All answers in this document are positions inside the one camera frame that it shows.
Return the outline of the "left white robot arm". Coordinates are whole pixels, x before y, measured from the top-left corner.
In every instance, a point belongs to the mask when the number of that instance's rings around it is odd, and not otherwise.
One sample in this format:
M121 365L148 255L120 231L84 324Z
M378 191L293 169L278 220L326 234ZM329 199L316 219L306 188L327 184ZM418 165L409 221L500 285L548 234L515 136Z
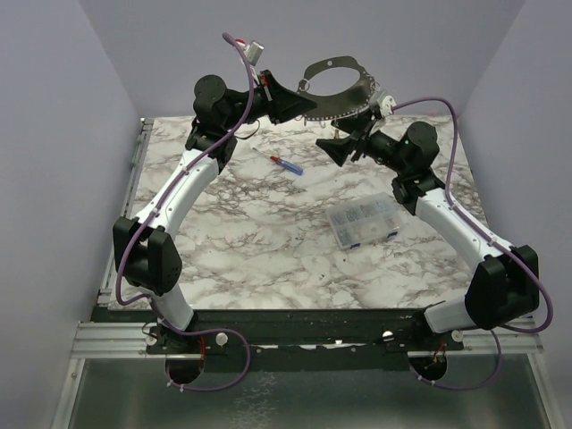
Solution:
M113 226L116 281L140 289L159 321L169 327L166 341L184 353L197 344L190 325L194 311L179 285L182 261L175 239L182 221L200 194L219 175L237 145L236 130L268 117L280 124L306 114L315 101L279 84L269 71L248 79L248 90L227 88L223 79L206 75L194 87L191 124L181 160L158 194L134 217L119 217Z

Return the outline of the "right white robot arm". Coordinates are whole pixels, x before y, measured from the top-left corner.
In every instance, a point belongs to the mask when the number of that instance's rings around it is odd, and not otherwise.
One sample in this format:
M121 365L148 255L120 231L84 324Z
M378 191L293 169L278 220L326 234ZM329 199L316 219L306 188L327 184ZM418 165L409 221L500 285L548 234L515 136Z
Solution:
M537 254L499 238L448 197L432 169L440 152L433 125L413 122L399 140L365 125L344 139L319 139L316 144L337 165L368 156L394 171L391 186L397 202L436 230L471 269L473 277L463 297L417 313L410 338L418 348L431 349L444 332L491 330L539 307L540 292L533 281Z

